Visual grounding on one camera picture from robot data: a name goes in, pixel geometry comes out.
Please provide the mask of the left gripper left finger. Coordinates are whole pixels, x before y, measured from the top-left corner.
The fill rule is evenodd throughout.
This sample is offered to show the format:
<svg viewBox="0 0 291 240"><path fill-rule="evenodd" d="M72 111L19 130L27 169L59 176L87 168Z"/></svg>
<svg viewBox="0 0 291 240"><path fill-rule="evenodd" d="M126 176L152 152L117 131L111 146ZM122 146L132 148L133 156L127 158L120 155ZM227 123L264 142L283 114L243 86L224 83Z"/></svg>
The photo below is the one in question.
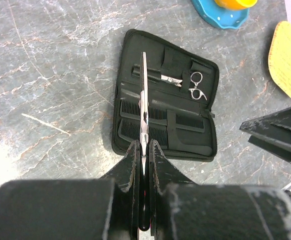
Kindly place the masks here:
<svg viewBox="0 0 291 240"><path fill-rule="evenodd" d="M132 141L124 157L102 179L115 183L107 239L139 238L140 143Z"/></svg>

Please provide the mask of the black zip tool case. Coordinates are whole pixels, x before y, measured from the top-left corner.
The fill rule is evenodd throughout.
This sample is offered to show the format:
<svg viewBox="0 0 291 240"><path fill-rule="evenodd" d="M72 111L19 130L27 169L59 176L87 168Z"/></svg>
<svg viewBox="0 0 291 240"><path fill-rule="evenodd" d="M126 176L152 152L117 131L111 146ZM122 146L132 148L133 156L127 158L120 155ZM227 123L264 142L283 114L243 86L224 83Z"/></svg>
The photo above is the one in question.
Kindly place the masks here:
<svg viewBox="0 0 291 240"><path fill-rule="evenodd" d="M139 138L140 58L146 54L149 137L168 158L211 162L217 153L211 111L219 83L214 62L156 35L126 32L115 89L112 149L123 155Z"/></svg>

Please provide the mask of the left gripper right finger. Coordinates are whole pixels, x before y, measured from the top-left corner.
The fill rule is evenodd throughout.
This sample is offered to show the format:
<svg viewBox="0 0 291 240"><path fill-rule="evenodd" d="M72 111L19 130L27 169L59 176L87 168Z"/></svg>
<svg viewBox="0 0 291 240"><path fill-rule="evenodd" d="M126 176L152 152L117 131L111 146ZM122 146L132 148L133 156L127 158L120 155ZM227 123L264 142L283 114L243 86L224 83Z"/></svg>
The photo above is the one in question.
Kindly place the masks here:
<svg viewBox="0 0 291 240"><path fill-rule="evenodd" d="M151 235L156 240L176 240L174 215L180 211L178 195L180 185L192 184L165 156L157 140L149 144L149 187Z"/></svg>

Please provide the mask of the pink-tinted scissors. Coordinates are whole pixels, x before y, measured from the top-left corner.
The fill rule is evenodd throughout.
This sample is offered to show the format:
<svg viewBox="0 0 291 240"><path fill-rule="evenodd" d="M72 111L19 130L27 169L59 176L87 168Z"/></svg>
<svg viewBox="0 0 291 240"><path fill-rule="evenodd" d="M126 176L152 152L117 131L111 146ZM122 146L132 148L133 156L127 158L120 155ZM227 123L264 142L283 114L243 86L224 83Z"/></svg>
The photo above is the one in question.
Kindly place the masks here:
<svg viewBox="0 0 291 240"><path fill-rule="evenodd" d="M161 75L159 80L168 84L175 85L179 88L185 85L184 80L176 79L167 75ZM199 89L199 84L202 82L202 80L203 74L201 72L195 71L190 74L190 85L188 87L188 91L190 92L190 96L193 100L207 100L207 96L205 95L205 93L201 89Z"/></svg>

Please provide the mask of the long black toothed comb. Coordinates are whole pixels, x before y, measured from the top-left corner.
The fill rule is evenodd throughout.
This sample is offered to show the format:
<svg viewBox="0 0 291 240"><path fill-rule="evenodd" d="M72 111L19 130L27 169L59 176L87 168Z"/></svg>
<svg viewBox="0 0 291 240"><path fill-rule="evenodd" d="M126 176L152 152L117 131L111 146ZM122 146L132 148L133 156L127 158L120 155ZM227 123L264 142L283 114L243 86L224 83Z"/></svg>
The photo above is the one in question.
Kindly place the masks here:
<svg viewBox="0 0 291 240"><path fill-rule="evenodd" d="M140 138L140 123L122 119L118 127L118 136L125 141L132 142ZM183 143L176 133L168 136L167 127L155 125L149 127L149 139L155 139L163 147L164 150L190 152L209 156L212 154L212 147L206 145L198 145L191 142Z"/></svg>

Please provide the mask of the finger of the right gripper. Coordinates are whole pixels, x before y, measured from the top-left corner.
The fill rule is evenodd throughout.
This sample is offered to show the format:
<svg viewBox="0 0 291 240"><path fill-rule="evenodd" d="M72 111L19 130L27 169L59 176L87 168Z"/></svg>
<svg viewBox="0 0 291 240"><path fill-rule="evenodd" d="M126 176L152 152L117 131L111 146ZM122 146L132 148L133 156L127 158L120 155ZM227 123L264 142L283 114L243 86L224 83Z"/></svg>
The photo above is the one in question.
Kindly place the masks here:
<svg viewBox="0 0 291 240"><path fill-rule="evenodd" d="M245 121L239 129L291 153L291 107Z"/></svg>
<svg viewBox="0 0 291 240"><path fill-rule="evenodd" d="M254 136L251 136L248 142L291 164L291 152L289 152L288 150L284 150L278 146L267 143L264 140L260 140Z"/></svg>

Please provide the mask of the silver scissors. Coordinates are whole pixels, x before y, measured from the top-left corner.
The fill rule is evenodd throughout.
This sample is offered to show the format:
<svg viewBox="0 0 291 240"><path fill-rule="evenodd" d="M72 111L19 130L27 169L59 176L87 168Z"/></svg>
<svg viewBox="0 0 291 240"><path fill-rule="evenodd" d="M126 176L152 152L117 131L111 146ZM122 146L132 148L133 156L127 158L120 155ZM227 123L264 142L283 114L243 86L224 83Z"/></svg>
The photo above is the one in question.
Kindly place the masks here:
<svg viewBox="0 0 291 240"><path fill-rule="evenodd" d="M141 176L140 176L140 207L139 229L147 231L150 228L150 190L149 190L149 125L148 125L148 73L146 52L140 57L140 145L141 145Z"/></svg>

